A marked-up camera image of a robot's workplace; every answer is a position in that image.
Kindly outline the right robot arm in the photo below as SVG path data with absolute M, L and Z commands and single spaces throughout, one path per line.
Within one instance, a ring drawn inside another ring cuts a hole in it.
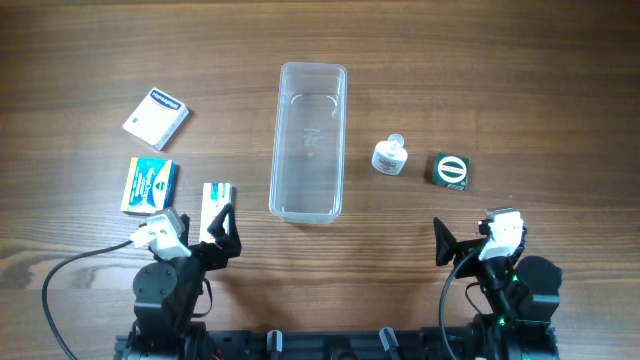
M 453 264 L 438 305 L 438 329 L 425 343 L 440 359 L 537 360 L 560 357 L 551 318 L 560 305 L 562 269 L 539 256 L 521 254 L 527 228 L 519 217 L 494 215 L 478 223 L 479 239 L 457 241 L 433 219 L 436 264 Z M 491 311 L 478 310 L 454 334 L 445 325 L 447 295 L 455 279 L 473 277 Z

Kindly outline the small white bottle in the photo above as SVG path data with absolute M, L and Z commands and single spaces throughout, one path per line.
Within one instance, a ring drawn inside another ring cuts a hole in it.
M 376 144 L 371 159 L 372 166 L 386 175 L 398 175 L 408 159 L 404 148 L 404 137 L 391 134 L 384 141 Z

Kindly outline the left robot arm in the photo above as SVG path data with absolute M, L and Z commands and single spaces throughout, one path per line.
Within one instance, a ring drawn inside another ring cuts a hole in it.
M 188 243 L 189 217 L 174 208 L 147 217 L 130 240 L 146 246 L 155 261 L 133 280 L 134 314 L 128 336 L 117 340 L 116 359 L 221 359 L 220 347 L 200 321 L 195 306 L 212 293 L 206 273 L 223 269 L 238 257 L 242 245 L 231 204 L 208 226 L 212 242 Z

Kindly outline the white Hansaplast plaster box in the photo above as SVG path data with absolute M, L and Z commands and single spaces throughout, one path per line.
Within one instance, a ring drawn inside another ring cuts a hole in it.
M 183 102 L 154 87 L 122 128 L 156 151 L 162 151 L 189 114 Z

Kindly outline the small green square box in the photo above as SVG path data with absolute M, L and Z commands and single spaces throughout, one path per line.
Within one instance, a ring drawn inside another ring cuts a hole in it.
M 469 171 L 469 158 L 440 152 L 435 157 L 431 182 L 436 186 L 464 191 Z

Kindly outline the blue Vicks VapoDrops box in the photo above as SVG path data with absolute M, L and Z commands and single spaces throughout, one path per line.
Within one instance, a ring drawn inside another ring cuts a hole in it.
M 168 208 L 176 172 L 177 167 L 172 160 L 132 157 L 120 210 L 148 215 Z

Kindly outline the white Panadol tablet box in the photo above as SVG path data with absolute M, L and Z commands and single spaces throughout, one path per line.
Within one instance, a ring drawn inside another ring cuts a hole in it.
M 208 227 L 225 205 L 233 203 L 233 186 L 230 183 L 204 183 L 202 190 L 199 241 L 213 243 L 215 239 Z

